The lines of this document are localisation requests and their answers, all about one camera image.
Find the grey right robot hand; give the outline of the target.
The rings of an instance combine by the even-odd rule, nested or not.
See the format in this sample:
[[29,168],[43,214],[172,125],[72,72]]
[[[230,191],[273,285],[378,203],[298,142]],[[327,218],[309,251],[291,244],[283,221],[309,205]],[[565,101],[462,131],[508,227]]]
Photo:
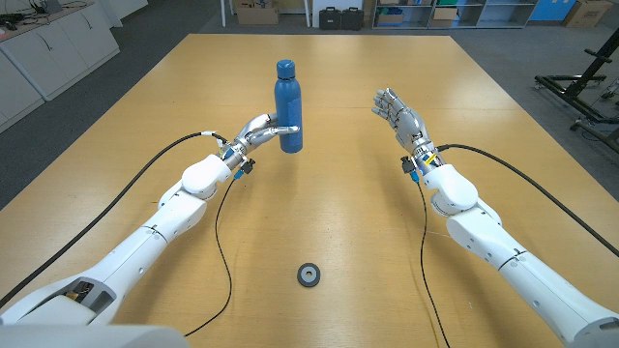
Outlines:
[[372,112],[385,119],[396,133],[396,140],[409,154],[417,157],[434,150],[433,142],[420,114],[407,106],[391,88],[378,90]]

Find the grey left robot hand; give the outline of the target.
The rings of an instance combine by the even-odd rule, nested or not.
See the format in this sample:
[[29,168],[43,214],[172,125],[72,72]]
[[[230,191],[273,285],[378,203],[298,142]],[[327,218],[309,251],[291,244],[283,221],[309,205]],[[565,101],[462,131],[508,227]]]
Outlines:
[[296,134],[300,131],[300,126],[280,126],[276,113],[260,114],[245,124],[234,138],[232,147],[245,156],[278,135]]

